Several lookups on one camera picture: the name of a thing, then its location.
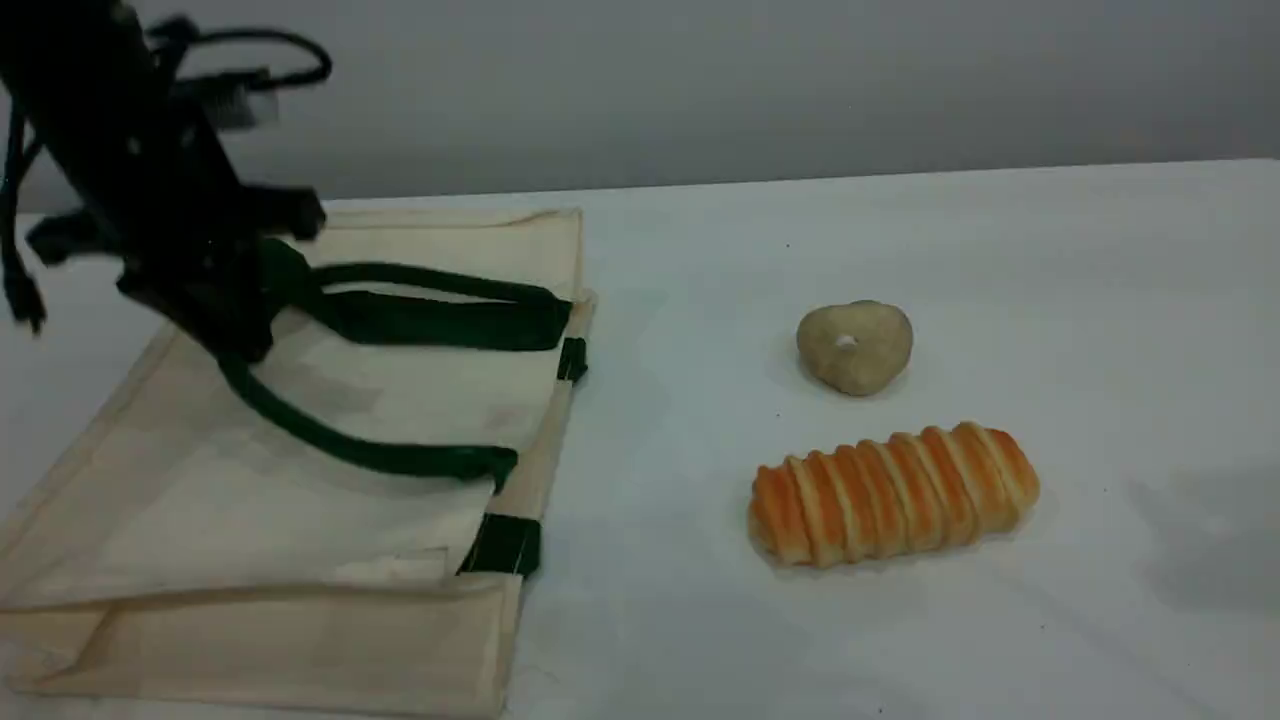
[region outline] green bag handle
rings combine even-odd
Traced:
[[[346,263],[312,269],[280,240],[260,242],[268,314],[293,306],[357,345],[448,346],[512,352],[554,348],[573,305],[549,290],[393,263]],[[388,283],[483,297],[445,302],[370,291],[329,291],[353,283]],[[498,446],[429,446],[362,439],[335,430],[285,402],[232,356],[218,359],[228,386],[246,405],[294,438],[353,465],[397,475],[493,477],[500,491],[518,454]]]

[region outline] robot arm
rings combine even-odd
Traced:
[[[253,69],[175,79],[188,49],[243,40],[289,42],[317,64],[280,78]],[[45,147],[84,202],[28,234],[46,265],[118,256],[122,293],[214,355],[261,360],[271,333],[256,243],[264,234],[312,240],[324,211],[310,188],[241,183],[216,131],[242,124],[248,94],[321,82],[330,70],[321,47],[284,32],[201,33],[177,19],[145,33],[116,0],[0,0],[0,79],[13,99],[0,250],[15,318],[37,332],[44,322],[13,218],[22,176]],[[35,140],[23,145],[26,123]]]

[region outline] white wall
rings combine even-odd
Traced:
[[[137,5],[326,45],[227,142],[330,197],[1280,155],[1276,0]],[[46,164],[23,200],[70,195]]]

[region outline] orange glazed bread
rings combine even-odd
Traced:
[[[1014,438],[975,423],[762,466],[750,533],[785,565],[858,562],[1011,530],[1039,500]]]

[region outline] white table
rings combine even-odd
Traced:
[[[586,211],[602,305],[511,717],[1280,712],[1280,163],[335,205]],[[46,337],[0,332],[5,507],[157,327],[111,278],[41,273]],[[863,297],[916,348],[859,401],[800,373],[792,332]],[[968,418],[1039,469],[1012,539],[826,573],[746,542],[758,464]],[[275,715],[0,696],[6,719]]]

